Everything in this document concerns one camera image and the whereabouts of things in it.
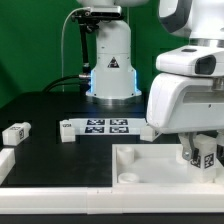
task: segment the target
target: cable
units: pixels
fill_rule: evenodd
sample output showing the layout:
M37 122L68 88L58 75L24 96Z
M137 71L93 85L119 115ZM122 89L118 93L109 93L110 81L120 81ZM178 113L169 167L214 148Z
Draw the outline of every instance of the cable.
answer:
M65 38L65 28L66 28L67 22L73 13L82 11L82 10L88 10L88 9L90 9L90 7L75 9L72 12L70 12L67 18L65 19L65 22L62 28L62 34L61 34L61 77L62 78L64 78L64 38Z
M49 87L45 92L50 92L53 88L57 87L57 86L69 86L69 85L78 85L79 86L80 83L76 83L76 82L70 82L70 83L58 83L58 84L54 84L51 87Z
M51 82L49 85L47 85L42 92L47 92L47 90L49 88L51 88L53 85L59 83L59 82L62 82L62 81L65 81L65 80L68 80L68 79L79 79L79 75L71 75L71 76L66 76L66 77L62 77L60 79L57 79L53 82Z

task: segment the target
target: warning label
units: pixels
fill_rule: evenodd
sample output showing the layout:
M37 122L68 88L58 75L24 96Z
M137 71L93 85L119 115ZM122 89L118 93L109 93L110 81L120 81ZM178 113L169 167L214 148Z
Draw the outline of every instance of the warning label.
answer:
M108 68L120 68L115 57L112 58Z

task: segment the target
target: black tabletop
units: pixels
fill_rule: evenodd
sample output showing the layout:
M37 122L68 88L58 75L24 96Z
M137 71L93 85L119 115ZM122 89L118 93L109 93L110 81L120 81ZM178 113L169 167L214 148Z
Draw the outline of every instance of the black tabletop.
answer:
M137 135L78 136L61 143L59 121L71 118L145 118L147 98L128 106L100 106L79 93L26 93L0 110L0 131L29 122L30 137L15 147L7 187L111 187L112 144L149 144ZM3 148L0 138L0 149ZM176 143L163 135L155 143ZM222 223L223 214L2 215L0 223Z

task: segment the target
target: white block with black markers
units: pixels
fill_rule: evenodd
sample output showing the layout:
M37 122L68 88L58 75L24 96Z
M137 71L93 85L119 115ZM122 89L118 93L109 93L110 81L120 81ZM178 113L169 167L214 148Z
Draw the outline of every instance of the white block with black markers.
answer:
M17 146L20 142L29 137L31 125L27 122L15 123L2 132L3 144Z

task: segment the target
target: white block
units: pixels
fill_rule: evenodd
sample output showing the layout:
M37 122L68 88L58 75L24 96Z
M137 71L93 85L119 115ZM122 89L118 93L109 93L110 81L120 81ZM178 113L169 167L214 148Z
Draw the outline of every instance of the white block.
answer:
M155 129L153 129L149 125L142 127L140 130L140 139L143 141L153 142L160 135L161 133L157 132Z
M29 137L31 125L27 122L15 123L2 132L3 144L17 146L20 142Z
M60 134L62 142L75 142L75 128L73 128L71 121L64 120L60 122Z
M189 148L187 137L179 137L182 145ZM197 161L188 162L188 175L192 182L213 182L216 178L217 141L215 138L202 134L197 135L193 141L195 148L199 149L199 156Z
M14 149L2 149L0 152L0 185L15 165Z

